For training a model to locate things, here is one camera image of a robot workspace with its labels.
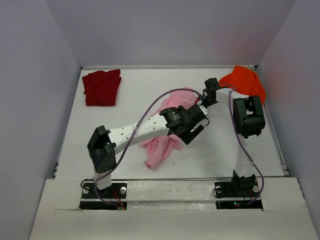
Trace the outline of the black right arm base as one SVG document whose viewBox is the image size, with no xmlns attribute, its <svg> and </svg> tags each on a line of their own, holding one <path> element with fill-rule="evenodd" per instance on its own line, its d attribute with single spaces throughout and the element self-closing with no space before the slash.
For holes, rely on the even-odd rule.
<svg viewBox="0 0 320 240">
<path fill-rule="evenodd" d="M 253 174 L 250 177 L 233 177 L 228 181 L 214 183 L 212 195 L 218 210 L 263 209 L 259 196 L 260 188 Z"/>
</svg>

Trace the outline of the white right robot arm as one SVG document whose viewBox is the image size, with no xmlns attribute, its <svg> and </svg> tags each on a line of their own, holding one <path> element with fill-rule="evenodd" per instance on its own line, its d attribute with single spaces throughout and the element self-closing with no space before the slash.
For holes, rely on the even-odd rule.
<svg viewBox="0 0 320 240">
<path fill-rule="evenodd" d="M 216 103 L 228 106 L 238 142 L 232 179 L 226 183 L 226 187 L 222 187 L 222 191 L 240 193 L 251 190 L 256 185 L 255 163 L 251 154 L 256 147 L 258 136 L 266 126 L 260 97 L 238 93 L 230 84 L 220 86 L 216 78 L 209 78 L 204 84 L 203 105 L 206 108 Z"/>
</svg>

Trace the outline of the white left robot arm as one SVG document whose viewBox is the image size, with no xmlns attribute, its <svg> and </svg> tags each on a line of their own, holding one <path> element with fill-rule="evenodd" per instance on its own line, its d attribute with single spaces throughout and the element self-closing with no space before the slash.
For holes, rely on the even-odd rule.
<svg viewBox="0 0 320 240">
<path fill-rule="evenodd" d="M 89 157 L 94 168 L 94 190 L 101 194 L 112 186 L 111 174 L 132 145 L 156 137 L 175 135 L 188 145 L 205 128 L 200 122 L 207 118 L 208 110 L 194 104 L 188 109 L 183 106 L 169 107 L 145 121 L 120 128 L 97 127 L 87 144 Z"/>
</svg>

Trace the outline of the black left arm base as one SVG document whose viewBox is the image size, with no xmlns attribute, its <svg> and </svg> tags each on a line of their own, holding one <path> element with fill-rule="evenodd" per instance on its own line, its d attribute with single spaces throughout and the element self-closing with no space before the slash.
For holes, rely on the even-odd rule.
<svg viewBox="0 0 320 240">
<path fill-rule="evenodd" d="M 95 191 L 93 179 L 80 183 L 82 190 L 79 208 L 81 210 L 124 211 L 127 209 L 127 182 L 114 181 L 110 187 Z"/>
</svg>

